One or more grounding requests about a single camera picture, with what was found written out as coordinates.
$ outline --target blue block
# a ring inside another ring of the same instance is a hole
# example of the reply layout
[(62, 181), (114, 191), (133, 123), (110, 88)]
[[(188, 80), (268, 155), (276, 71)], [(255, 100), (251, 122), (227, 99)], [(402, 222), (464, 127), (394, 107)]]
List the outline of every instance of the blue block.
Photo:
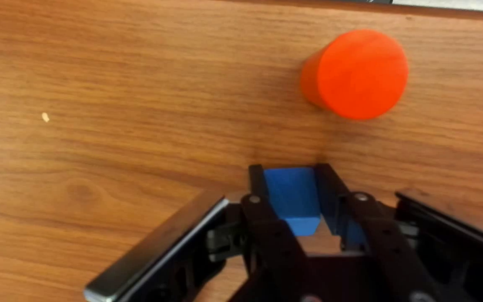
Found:
[(296, 236), (313, 235), (320, 224), (320, 203), (312, 168), (264, 170), (270, 204)]

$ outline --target screw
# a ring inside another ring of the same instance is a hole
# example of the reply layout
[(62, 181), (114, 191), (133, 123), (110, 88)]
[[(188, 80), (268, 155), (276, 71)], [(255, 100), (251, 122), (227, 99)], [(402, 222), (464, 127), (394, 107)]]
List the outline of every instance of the screw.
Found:
[(306, 294), (305, 296), (301, 297), (301, 302), (322, 302), (322, 300), (320, 297), (313, 294)]
[(253, 204), (257, 204), (260, 202), (260, 197), (256, 196), (256, 195), (251, 195), (249, 197), (249, 201), (252, 202)]
[(353, 195), (353, 197), (357, 198), (360, 201), (368, 200), (368, 196), (365, 193), (356, 193), (355, 195)]
[(410, 294), (410, 302), (435, 302), (435, 300), (425, 292), (414, 291)]

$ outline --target wooden table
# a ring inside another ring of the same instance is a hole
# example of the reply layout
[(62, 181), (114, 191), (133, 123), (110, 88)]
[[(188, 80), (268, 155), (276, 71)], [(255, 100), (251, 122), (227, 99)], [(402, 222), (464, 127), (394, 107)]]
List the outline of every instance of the wooden table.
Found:
[[(306, 57), (360, 28), (395, 37), (410, 63), (401, 102), (367, 122), (298, 88)], [(483, 223), (483, 13), (0, 0), (0, 301), (81, 301), (200, 190), (245, 190), (252, 163), (315, 162), (386, 203), (419, 187)], [(324, 228), (302, 241), (337, 246)], [(243, 278), (234, 261), (199, 300), (225, 300)]]

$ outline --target wood grain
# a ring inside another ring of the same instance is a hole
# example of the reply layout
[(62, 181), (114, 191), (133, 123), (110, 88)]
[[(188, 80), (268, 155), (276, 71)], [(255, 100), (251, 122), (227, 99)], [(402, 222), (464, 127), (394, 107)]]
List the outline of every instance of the wood grain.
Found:
[[(201, 189), (246, 189), (252, 163), (329, 162), (386, 203), (419, 187), (483, 223), (483, 13), (352, 7), (0, 0), (0, 301), (81, 301)], [(410, 63), (401, 102), (367, 122), (298, 89), (303, 60), (358, 28)], [(325, 228), (302, 241), (337, 246)], [(199, 300), (243, 278), (234, 261)]]

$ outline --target orange cylinder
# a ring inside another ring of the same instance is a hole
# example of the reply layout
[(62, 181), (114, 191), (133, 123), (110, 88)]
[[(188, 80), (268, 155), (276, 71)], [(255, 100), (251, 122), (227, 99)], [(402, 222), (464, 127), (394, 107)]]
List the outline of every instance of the orange cylinder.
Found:
[(371, 119), (396, 105), (408, 73), (398, 42), (360, 29), (342, 34), (305, 61), (301, 91), (309, 102), (342, 117)]

